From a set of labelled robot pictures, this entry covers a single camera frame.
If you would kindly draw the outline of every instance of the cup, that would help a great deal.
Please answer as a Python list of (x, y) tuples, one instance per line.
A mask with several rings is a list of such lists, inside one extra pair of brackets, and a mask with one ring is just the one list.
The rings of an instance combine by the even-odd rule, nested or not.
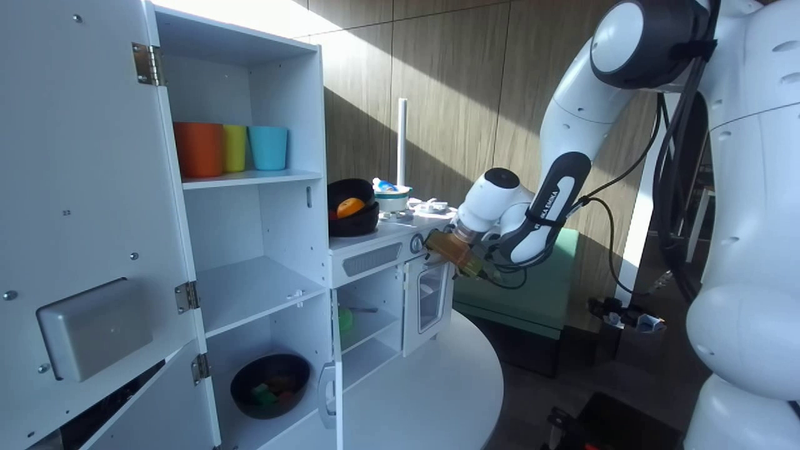
[(291, 148), (291, 130), (270, 128), (270, 126), (253, 126), (250, 128), (250, 151), (253, 165), (260, 172), (280, 172), (288, 168), (288, 148)]
[(247, 156), (247, 128), (245, 126), (223, 126), (226, 136), (226, 172), (242, 172)]
[(226, 172), (223, 126), (175, 122), (175, 145), (182, 177), (220, 177)]

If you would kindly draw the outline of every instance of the bowl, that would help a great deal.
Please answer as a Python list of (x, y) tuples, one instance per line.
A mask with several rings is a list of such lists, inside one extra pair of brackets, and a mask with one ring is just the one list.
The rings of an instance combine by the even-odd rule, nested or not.
[[(338, 217), (338, 206), (348, 198), (358, 198), (366, 208), (356, 216)], [(362, 177), (345, 177), (328, 185), (328, 228), (333, 238), (370, 235), (377, 228), (381, 206), (376, 201), (373, 183)]]
[(310, 362), (300, 355), (268, 355), (245, 366), (231, 382), (231, 398), (250, 418), (277, 418), (306, 392)]

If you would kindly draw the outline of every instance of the wooden panel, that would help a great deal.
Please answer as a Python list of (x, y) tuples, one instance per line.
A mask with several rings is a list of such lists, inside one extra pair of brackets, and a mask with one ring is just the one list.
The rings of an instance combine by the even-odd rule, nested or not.
[(598, 10), (598, 3), (586, 0), (512, 3), (496, 163), (517, 171), (533, 191), (540, 181), (538, 130), (547, 101), (591, 38), (586, 22), (593, 22)]
[(315, 38), (322, 45), (328, 181), (396, 172), (390, 47), (393, 27)]
[(396, 21), (471, 10), (471, 8), (497, 6), (497, 3), (507, 3), (507, 0), (396, 0)]
[(341, 27), (377, 26), (393, 21), (393, 0), (307, 0), (310, 10)]
[(408, 97), (408, 185), (460, 203), (493, 165), (507, 6), (396, 22), (393, 97)]

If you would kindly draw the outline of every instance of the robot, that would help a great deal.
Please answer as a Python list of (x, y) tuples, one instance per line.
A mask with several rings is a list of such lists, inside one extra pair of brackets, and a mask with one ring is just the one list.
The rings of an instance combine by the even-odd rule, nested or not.
[(540, 191), (527, 196), (516, 172), (487, 171), (442, 245), (473, 276), (547, 260), (632, 93), (681, 93), (677, 132), (686, 97), (701, 93), (711, 116), (716, 228), (688, 335), (713, 376), (686, 436), (690, 450), (800, 448), (797, 21), (800, 0), (618, 3), (547, 105)]

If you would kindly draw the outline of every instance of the cabinet door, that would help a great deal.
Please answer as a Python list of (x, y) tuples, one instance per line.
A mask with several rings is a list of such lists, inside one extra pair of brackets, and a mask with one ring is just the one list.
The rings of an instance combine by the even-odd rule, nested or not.
[(436, 338), (453, 311), (453, 265), (441, 258), (405, 262), (405, 333), (402, 355)]
[(196, 366), (197, 347), (185, 346), (166, 360), (135, 398), (85, 442), (88, 450), (120, 448), (210, 448), (212, 431), (205, 423), (208, 406), (197, 396)]
[[(197, 343), (197, 313), (175, 305), (193, 262), (168, 101), (162, 87), (140, 85), (133, 58), (135, 42), (156, 42), (153, 30), (142, 0), (0, 6), (0, 398), (12, 410), (0, 420), (6, 448), (30, 448)], [(115, 330), (97, 327), (108, 338), (96, 343), (112, 357), (66, 381), (40, 311), (75, 302), (93, 315), (75, 297), (115, 281), (137, 286), (133, 311), (145, 338), (120, 351)], [(72, 343), (68, 352), (78, 366), (97, 360), (93, 346)]]

